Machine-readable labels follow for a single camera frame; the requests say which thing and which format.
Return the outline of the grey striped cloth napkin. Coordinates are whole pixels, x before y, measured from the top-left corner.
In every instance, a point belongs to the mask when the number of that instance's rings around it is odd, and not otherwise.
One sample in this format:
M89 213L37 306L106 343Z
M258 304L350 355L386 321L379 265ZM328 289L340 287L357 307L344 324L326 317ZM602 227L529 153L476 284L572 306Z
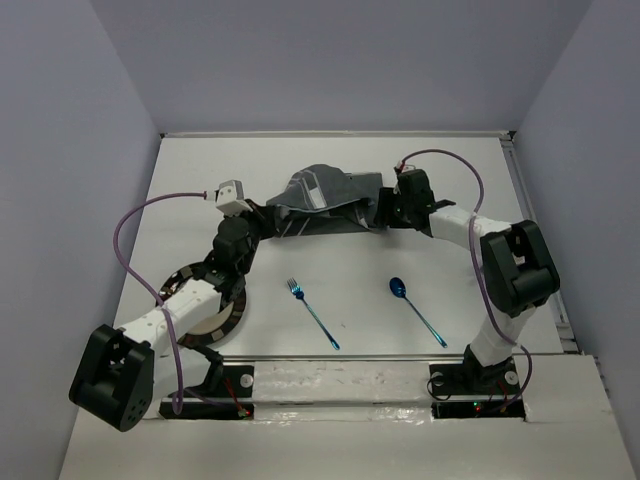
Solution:
M346 173L315 164L293 174L266 205L274 209L279 238L375 231L382 187L379 172Z

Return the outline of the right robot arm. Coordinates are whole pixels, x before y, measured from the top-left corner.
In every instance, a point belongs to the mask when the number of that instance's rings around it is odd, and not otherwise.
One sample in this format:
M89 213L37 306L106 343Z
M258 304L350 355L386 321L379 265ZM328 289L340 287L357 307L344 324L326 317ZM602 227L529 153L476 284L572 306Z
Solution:
M491 220L476 209L436 200L421 169L398 172L396 180L395 187L379 191L376 226L413 229L470 253L486 317L451 380L468 392L482 392L510 371L514 350L530 357L519 337L537 308L559 290L556 266L535 222Z

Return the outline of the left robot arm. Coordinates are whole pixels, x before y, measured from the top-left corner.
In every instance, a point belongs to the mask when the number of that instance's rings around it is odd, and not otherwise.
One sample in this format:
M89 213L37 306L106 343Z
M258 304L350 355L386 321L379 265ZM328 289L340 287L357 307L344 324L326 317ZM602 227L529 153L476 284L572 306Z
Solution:
M156 306L147 314L118 329L102 325L91 333L70 387L72 403L126 432L155 399L168 394L180 413L187 383L201 395L219 388L223 358L210 349L210 334L193 330L228 306L245 305L245 276L258 245L276 233L273 208L250 200L238 205L239 212L219 224L205 260L172 296L154 292ZM186 375L186 353L207 361L193 363Z

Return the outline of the black rimmed dinner plate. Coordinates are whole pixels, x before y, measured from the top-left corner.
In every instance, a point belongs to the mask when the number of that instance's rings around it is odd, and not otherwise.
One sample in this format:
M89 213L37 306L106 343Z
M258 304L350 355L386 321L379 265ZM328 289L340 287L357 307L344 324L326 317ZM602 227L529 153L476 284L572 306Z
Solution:
M194 278L201 267L202 262L195 262L183 266L171 274L160 287L160 298L167 302L189 280ZM218 304L217 307L209 308L207 315L199 324L178 337L178 344L186 348L195 348L196 346L211 346L222 342L239 326L246 304L247 293L243 288L233 302L223 301L223 307Z

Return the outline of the blue metal fork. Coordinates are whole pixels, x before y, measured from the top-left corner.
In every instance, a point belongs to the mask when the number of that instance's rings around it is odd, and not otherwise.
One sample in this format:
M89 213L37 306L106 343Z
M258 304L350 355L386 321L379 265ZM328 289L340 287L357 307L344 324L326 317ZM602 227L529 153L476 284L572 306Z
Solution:
M302 289L302 287L298 284L298 282L294 278L289 278L287 280L287 287L290 290L290 292L292 293L292 295L305 306L305 308L310 313L310 315L313 317L313 319L315 320L315 322L317 323L319 328L322 330L324 335L327 337L327 339L328 339L329 343L331 344L332 348L334 350L336 350L336 351L339 351L341 349L339 343L334 338L334 336L329 332L329 330L326 328L326 326L324 325L324 323L322 322L320 317L317 315L317 313L314 311L312 306L307 302L307 300L305 298L305 292Z

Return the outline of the blue metal spoon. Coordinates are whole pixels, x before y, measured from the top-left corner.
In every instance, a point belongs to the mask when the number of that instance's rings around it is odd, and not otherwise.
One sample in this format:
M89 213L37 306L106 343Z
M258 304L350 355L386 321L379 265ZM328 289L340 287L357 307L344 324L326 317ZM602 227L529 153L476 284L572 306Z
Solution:
M389 280L389 288L394 296L397 298L403 299L413 310L413 312L417 315L417 317L421 320L424 326L429 330L431 335L436 339L438 344L442 348L447 348L448 343L444 340L444 338L438 333L438 331L430 324L430 322L426 319L426 317L419 311L419 309L413 304L413 302L407 296L406 285L402 279L399 277L393 277Z

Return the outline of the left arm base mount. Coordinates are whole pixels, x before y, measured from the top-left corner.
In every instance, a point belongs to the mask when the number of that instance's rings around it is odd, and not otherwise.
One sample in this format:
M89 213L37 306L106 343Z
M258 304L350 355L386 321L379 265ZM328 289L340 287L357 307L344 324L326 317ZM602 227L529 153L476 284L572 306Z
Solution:
M172 407L172 395L177 390L175 362L165 355L154 370L154 397L148 418L238 421L254 417L252 363L227 361L207 347L184 349L180 356L185 385L181 412L175 413Z

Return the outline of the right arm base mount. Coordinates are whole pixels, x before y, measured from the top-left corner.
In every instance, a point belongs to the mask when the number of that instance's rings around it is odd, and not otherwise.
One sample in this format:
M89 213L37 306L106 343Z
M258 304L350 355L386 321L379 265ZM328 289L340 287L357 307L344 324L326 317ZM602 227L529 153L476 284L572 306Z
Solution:
M431 364L426 388L436 420L526 417L512 357L484 367L467 348L460 363Z

